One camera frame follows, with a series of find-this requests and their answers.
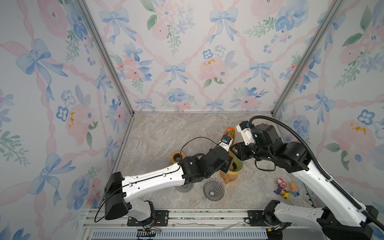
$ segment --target plush toy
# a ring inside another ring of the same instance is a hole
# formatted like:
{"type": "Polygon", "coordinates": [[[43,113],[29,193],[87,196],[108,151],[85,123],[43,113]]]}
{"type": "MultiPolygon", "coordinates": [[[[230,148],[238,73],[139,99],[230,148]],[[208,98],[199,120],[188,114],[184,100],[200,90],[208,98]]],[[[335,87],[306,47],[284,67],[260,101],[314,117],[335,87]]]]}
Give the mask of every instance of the plush toy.
{"type": "Polygon", "coordinates": [[[276,183],[277,185],[279,185],[279,187],[281,187],[281,188],[284,189],[284,190],[286,190],[287,187],[288,187],[288,185],[284,182],[284,179],[283,179],[282,177],[279,178],[279,179],[277,179],[277,180],[275,181],[275,183],[276,183]]]}
{"type": "Polygon", "coordinates": [[[289,185],[290,185],[292,194],[293,194],[295,197],[298,197],[298,196],[300,195],[300,193],[299,193],[300,189],[298,189],[298,188],[296,187],[296,184],[295,184],[294,182],[291,182],[289,185]]]}
{"type": "Polygon", "coordinates": [[[280,186],[277,186],[277,190],[273,191],[274,193],[276,193],[277,195],[281,195],[283,196],[283,198],[285,199],[288,199],[289,198],[289,195],[290,193],[286,190],[284,190],[282,187],[280,186]]]}

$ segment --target marble floor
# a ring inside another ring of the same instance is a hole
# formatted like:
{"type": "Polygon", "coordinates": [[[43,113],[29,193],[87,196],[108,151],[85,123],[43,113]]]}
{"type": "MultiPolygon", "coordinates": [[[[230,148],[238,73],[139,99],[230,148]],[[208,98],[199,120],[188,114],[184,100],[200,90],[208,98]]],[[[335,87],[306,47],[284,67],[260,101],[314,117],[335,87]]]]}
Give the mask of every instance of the marble floor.
{"type": "MultiPolygon", "coordinates": [[[[139,113],[129,135],[127,146],[118,166],[123,176],[138,175],[158,170],[171,165],[170,155],[190,139],[204,136],[219,141],[227,127],[235,127],[240,122],[249,120],[255,114],[249,113],[139,113]]],[[[257,119],[255,125],[268,123],[257,119]]],[[[183,148],[187,156],[207,153],[214,144],[206,139],[196,139],[183,148]]],[[[271,162],[258,162],[259,168],[271,167],[271,162]]],[[[140,199],[150,200],[155,208],[264,208],[272,199],[286,204],[310,207],[311,202],[305,194],[302,183],[284,169],[264,172],[255,167],[253,159],[244,162],[238,178],[224,184],[216,172],[210,179],[217,179],[225,187],[225,194],[219,201],[208,200],[203,194],[206,180],[195,183],[188,192],[181,192],[180,187],[169,187],[146,194],[140,199]],[[274,181],[283,177],[287,183],[295,182],[300,188],[300,196],[284,199],[276,195],[274,181]]]]}

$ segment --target wire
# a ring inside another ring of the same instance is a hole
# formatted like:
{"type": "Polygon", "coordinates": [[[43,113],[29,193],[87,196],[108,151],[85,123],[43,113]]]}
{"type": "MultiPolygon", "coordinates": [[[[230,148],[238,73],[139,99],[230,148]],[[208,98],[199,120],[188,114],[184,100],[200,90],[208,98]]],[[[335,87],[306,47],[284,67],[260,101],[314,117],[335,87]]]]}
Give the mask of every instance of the wire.
{"type": "MultiPolygon", "coordinates": [[[[283,128],[285,128],[286,130],[288,130],[288,132],[290,132],[295,138],[297,138],[297,140],[299,140],[299,142],[304,146],[305,150],[307,150],[310,158],[312,159],[314,165],[316,166],[316,168],[318,169],[318,171],[325,177],[325,179],[327,180],[330,180],[332,179],[331,176],[328,175],[328,173],[322,168],[322,166],[320,165],[319,161],[317,160],[317,158],[315,157],[315,155],[313,154],[312,150],[309,148],[308,144],[300,137],[299,134],[297,134],[292,128],[290,128],[289,126],[287,126],[286,124],[280,122],[279,120],[276,120],[274,118],[271,118],[271,117],[268,117],[268,116],[263,116],[263,115],[258,115],[258,116],[254,116],[252,117],[250,120],[249,120],[249,125],[252,126],[252,121],[255,120],[255,119],[258,119],[258,118],[261,118],[261,119],[265,119],[265,120],[269,120],[271,122],[274,122],[280,126],[282,126],[283,128]]],[[[357,203],[355,201],[355,199],[349,194],[347,193],[335,180],[332,180],[330,181],[330,183],[345,197],[349,200],[350,203],[352,203],[352,205],[355,206],[355,208],[357,208],[359,211],[362,210],[362,206],[357,203]]],[[[367,219],[369,219],[370,221],[372,221],[373,223],[375,223],[379,228],[381,228],[381,230],[384,231],[384,225],[379,222],[374,216],[372,216],[369,212],[367,212],[367,210],[362,210],[361,213],[363,215],[365,215],[367,217],[367,219]]]]}
{"type": "Polygon", "coordinates": [[[190,143],[190,142],[192,142],[193,140],[198,139],[198,138],[205,138],[205,139],[208,139],[209,141],[213,142],[214,144],[216,144],[212,139],[209,139],[209,138],[207,138],[207,137],[195,137],[194,139],[189,140],[186,144],[184,144],[184,145],[181,147],[181,149],[180,149],[180,155],[181,155],[181,150],[183,150],[183,148],[184,148],[188,143],[190,143]]]}
{"type": "MultiPolygon", "coordinates": [[[[193,140],[195,140],[195,139],[198,139],[198,138],[205,138],[205,139],[210,140],[210,141],[213,142],[214,144],[216,144],[213,140],[211,140],[211,139],[209,139],[209,138],[207,138],[207,137],[195,137],[194,139],[189,140],[186,144],[184,144],[184,145],[181,147],[181,149],[180,149],[180,155],[181,155],[181,151],[183,150],[183,147],[185,147],[189,142],[191,142],[191,141],[193,141],[193,140]]],[[[181,168],[181,165],[179,165],[179,168],[178,168],[177,170],[172,171],[172,172],[168,172],[168,173],[166,173],[166,174],[171,174],[171,173],[177,172],[178,170],[180,170],[180,168],[181,168]]],[[[117,192],[118,190],[120,190],[120,189],[122,189],[123,187],[126,187],[126,186],[128,186],[128,185],[136,184],[136,183],[138,183],[138,182],[146,181],[146,180],[149,180],[149,179],[152,179],[152,178],[155,178],[155,177],[160,177],[160,176],[163,176],[163,174],[161,174],[161,175],[157,175],[157,176],[153,176],[153,177],[149,177],[149,178],[146,178],[146,179],[142,179],[142,180],[139,180],[139,181],[136,181],[136,182],[133,182],[133,183],[129,183],[129,184],[126,184],[126,185],[124,185],[124,186],[119,187],[118,189],[116,189],[116,190],[115,190],[115,191],[114,191],[114,192],[113,192],[113,193],[112,193],[112,194],[111,194],[105,201],[103,201],[103,203],[101,204],[101,206],[99,207],[99,210],[97,211],[97,213],[96,213],[96,215],[95,215],[94,222],[99,222],[101,219],[103,219],[103,218],[105,217],[105,215],[104,215],[104,216],[102,216],[99,220],[96,221],[96,217],[97,217],[97,215],[99,214],[99,212],[100,212],[100,210],[101,210],[101,207],[104,205],[104,203],[105,203],[106,201],[108,201],[108,199],[109,199],[110,197],[113,196],[113,194],[114,194],[115,192],[117,192]]]]}

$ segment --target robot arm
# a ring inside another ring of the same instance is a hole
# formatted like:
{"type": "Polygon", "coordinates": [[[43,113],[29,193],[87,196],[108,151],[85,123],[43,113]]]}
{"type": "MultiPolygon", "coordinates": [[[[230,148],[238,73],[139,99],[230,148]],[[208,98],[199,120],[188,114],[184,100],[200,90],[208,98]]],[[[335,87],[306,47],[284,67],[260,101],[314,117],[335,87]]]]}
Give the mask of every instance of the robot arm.
{"type": "MultiPolygon", "coordinates": [[[[332,240],[371,238],[370,221],[323,177],[302,144],[283,143],[276,129],[267,124],[250,127],[249,122],[245,121],[236,129],[244,141],[232,147],[232,139],[224,135],[219,146],[210,149],[207,154],[185,157],[167,168],[126,177],[120,172],[113,173],[104,189],[105,219],[128,215],[143,226],[151,225],[155,219],[153,204],[141,201],[138,197],[165,187],[201,182],[218,170],[227,172],[232,163],[228,151],[232,151],[242,161],[254,158],[256,166],[261,160],[272,161],[298,177],[327,205],[325,208],[310,209],[272,200],[264,210],[263,219],[258,219],[259,222],[272,226],[297,223],[322,231],[332,240]]],[[[374,207],[361,206],[377,217],[378,211],[374,207]]]]}

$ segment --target floral wallpaper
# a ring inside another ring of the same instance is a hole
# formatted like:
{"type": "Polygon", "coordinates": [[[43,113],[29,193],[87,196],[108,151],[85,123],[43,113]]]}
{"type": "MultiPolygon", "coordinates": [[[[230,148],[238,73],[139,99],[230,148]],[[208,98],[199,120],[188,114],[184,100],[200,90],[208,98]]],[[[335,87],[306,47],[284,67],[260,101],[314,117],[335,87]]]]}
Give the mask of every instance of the floral wallpaper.
{"type": "Polygon", "coordinates": [[[272,110],[332,1],[86,3],[134,110],[181,112],[272,110]]]}
{"type": "MultiPolygon", "coordinates": [[[[347,0],[277,115],[347,192],[377,208],[381,222],[383,55],[384,1],[347,0]]],[[[286,141],[295,140],[282,132],[286,141]]],[[[374,239],[384,239],[375,225],[372,229],[374,239]]]]}
{"type": "Polygon", "coordinates": [[[76,239],[129,122],[71,0],[0,3],[0,240],[76,239]]]}

